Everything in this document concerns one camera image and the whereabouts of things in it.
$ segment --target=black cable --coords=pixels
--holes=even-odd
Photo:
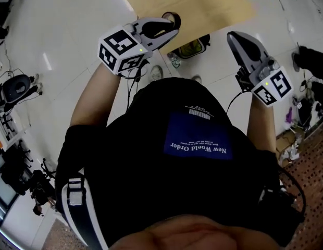
[[[37,96],[35,96],[35,97],[33,97],[33,98],[25,99],[25,100],[23,100],[23,101],[20,101],[20,102],[19,102],[19,103],[17,103],[16,105],[19,105],[19,104],[21,104],[21,103],[23,103],[23,102],[25,102],[25,101],[28,101],[28,100],[35,99],[35,98],[37,98],[37,97],[39,97],[39,96],[40,96],[40,94],[39,94],[39,95],[37,95]]]
[[[131,84],[130,90],[128,90],[128,100],[127,100],[127,110],[126,110],[126,112],[128,111],[128,108],[129,108],[130,93],[131,93],[131,89],[132,89],[132,87],[134,86],[134,84],[135,84],[135,79],[132,81],[132,84]]]
[[[7,49],[6,49],[5,40],[4,40],[4,52],[5,52],[7,60],[9,61],[9,71],[10,71],[11,70],[11,60],[10,60],[9,56],[7,55]]]
[[[0,116],[0,121],[3,120],[4,117],[9,116],[11,114],[12,110],[13,110],[13,108],[11,108],[10,111],[7,114],[4,113],[2,116]]]
[[[302,89],[302,90],[301,90],[301,87],[302,86],[299,86],[299,91],[302,93],[302,92],[304,92],[306,90],[306,87],[304,87],[304,89]]]
[[[16,70],[19,70],[22,74],[24,74],[24,75],[25,75],[25,73],[24,73],[24,72],[22,72],[22,70],[21,70],[21,69],[19,69],[19,68],[18,68],[18,69],[14,69],[14,70],[13,70],[13,71],[11,71],[11,72],[13,73],[13,72],[15,72]]]
[[[239,95],[241,95],[241,94],[243,94],[243,93],[248,93],[249,91],[241,91],[239,94],[237,94],[235,97],[234,97],[234,99],[232,99],[232,101],[230,102],[230,104],[229,104],[229,106],[228,106],[228,110],[226,110],[226,114],[228,113],[228,111],[229,111],[229,108],[230,108],[230,106],[231,106],[231,104],[233,103],[233,101],[239,96]]]
[[[311,78],[309,78],[307,81],[306,81],[306,83],[308,83],[312,78],[313,78],[314,76],[311,76]]]
[[[299,183],[295,180],[295,178],[293,176],[291,176],[290,173],[288,173],[284,168],[282,168],[280,166],[278,166],[278,168],[279,168],[280,171],[282,171],[292,181],[292,183],[299,190],[299,192],[300,192],[300,194],[302,196],[302,199],[303,199],[303,208],[302,208],[301,214],[304,215],[305,214],[305,211],[306,211],[306,197],[305,197],[305,194],[304,194],[303,189],[301,188],[301,186],[299,185]]]
[[[12,71],[7,70],[7,71],[5,71],[5,72],[0,76],[0,78],[1,78],[5,73],[10,73],[10,72],[14,75],[14,73],[13,73]]]

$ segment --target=blue label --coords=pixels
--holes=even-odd
[[[199,116],[171,113],[164,153],[180,157],[232,159],[226,129]]]

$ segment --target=purple object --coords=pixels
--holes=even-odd
[[[292,119],[292,107],[289,108],[289,112],[285,116],[285,121],[287,123],[291,123],[291,119]]]

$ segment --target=cardboard sheet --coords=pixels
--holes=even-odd
[[[128,0],[140,17],[181,17],[179,34],[160,51],[165,54],[201,36],[247,20],[255,15],[249,0]]]

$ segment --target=barcode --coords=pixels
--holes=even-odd
[[[205,119],[210,119],[210,116],[208,114],[205,114],[203,112],[200,112],[200,111],[197,111],[194,109],[189,109],[189,114],[196,115],[196,116],[199,116],[199,117],[205,118]]]

